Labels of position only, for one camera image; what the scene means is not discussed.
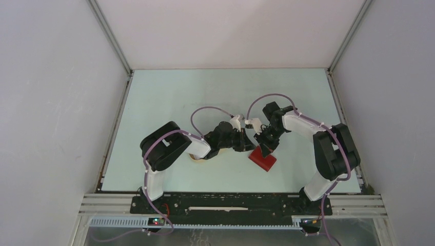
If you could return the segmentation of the red leather card holder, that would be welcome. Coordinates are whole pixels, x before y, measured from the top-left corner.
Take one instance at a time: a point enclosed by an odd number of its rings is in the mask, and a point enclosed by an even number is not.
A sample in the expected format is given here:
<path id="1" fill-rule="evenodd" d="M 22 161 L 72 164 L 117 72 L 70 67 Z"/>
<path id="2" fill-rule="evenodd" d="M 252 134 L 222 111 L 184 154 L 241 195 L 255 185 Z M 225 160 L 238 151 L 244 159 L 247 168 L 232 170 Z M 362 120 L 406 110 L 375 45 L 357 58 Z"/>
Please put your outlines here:
<path id="1" fill-rule="evenodd" d="M 273 155 L 268 155 L 266 157 L 262 156 L 261 148 L 257 146 L 249 155 L 248 158 L 255 163 L 257 166 L 262 168 L 264 171 L 269 172 L 269 170 L 276 163 L 277 159 Z"/>

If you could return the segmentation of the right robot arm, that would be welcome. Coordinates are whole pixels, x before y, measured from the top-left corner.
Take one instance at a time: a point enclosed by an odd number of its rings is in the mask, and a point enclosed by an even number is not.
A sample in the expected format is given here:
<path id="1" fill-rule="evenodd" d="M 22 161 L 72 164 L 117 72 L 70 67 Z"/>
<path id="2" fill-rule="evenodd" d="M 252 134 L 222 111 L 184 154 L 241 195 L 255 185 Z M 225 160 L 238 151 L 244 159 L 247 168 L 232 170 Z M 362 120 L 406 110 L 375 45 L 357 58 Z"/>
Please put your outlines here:
<path id="1" fill-rule="evenodd" d="M 293 106 L 280 108 L 271 102 L 263 108 L 269 124 L 259 118 L 247 119 L 246 125 L 255 130 L 263 158 L 268 157 L 279 146 L 285 133 L 297 133 L 313 144 L 316 173 L 301 191 L 298 206 L 304 214 L 312 214 L 319 207 L 319 199 L 329 194 L 334 187 L 351 178 L 352 170 L 360 162 L 353 138 L 345 124 L 328 126 L 323 122 L 303 115 Z"/>

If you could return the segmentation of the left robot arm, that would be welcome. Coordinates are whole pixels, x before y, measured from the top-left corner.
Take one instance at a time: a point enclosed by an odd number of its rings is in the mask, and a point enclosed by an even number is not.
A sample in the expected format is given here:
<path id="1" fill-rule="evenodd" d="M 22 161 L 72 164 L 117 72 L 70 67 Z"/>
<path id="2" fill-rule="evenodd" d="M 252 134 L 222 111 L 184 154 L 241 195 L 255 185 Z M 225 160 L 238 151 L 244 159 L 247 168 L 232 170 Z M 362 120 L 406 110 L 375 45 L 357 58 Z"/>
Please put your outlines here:
<path id="1" fill-rule="evenodd" d="M 213 131 L 205 136 L 196 136 L 170 121 L 145 137 L 140 143 L 145 166 L 145 195 L 142 206 L 149 213 L 157 213 L 162 207 L 165 170 L 184 153 L 197 160 L 209 160 L 216 157 L 222 149 L 236 152 L 248 152 L 255 149 L 254 143 L 242 128 L 234 127 L 230 122 L 220 122 Z"/>

